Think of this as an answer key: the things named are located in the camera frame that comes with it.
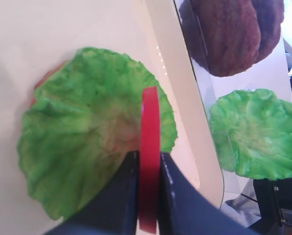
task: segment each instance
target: plastic lettuce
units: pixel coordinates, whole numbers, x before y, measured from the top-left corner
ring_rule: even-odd
[[[292,104],[269,90],[234,91],[211,110],[222,168],[270,180],[292,177]]]
[[[19,166],[29,195],[52,219],[69,218],[139,149],[142,91],[158,86],[161,149],[177,138],[173,110],[158,81],[127,55],[87,47],[35,91],[23,118]]]

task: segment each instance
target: fake lettuce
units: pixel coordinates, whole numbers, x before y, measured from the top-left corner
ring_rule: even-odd
[[[161,150],[177,138],[173,110],[154,75],[128,55],[87,47],[35,91],[23,117],[19,166],[28,194],[52,219],[69,218],[138,150],[142,91],[157,86]]]
[[[222,168],[252,179],[292,177],[291,103],[265,89],[234,91],[210,112]]]

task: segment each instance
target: cable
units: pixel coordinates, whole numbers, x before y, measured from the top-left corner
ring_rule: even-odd
[[[243,194],[243,193],[241,193],[241,196],[246,197],[247,199],[249,199],[249,200],[251,200],[251,201],[253,201],[253,202],[258,203],[255,199],[253,199],[253,198],[251,198],[251,197],[249,197],[249,196],[246,196],[246,195]]]

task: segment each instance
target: brown burger patty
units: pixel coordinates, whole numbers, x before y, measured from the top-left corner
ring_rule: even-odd
[[[261,32],[259,55],[256,62],[269,56],[277,46],[281,36],[281,23],[284,19],[283,0],[252,0],[257,12]]]
[[[191,20],[186,2],[180,9],[184,34],[188,41],[195,41],[193,34],[198,30],[186,29],[186,23]],[[202,55],[191,53],[194,48],[189,50],[191,56],[219,77],[231,76],[251,67],[260,45],[260,29],[251,0],[193,0],[191,3],[204,35],[208,68],[202,62]],[[188,43],[195,47],[196,42]]]

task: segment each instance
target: red disc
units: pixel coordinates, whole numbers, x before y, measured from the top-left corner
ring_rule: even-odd
[[[160,171],[160,111],[157,87],[143,91],[140,155],[140,229],[156,234]]]

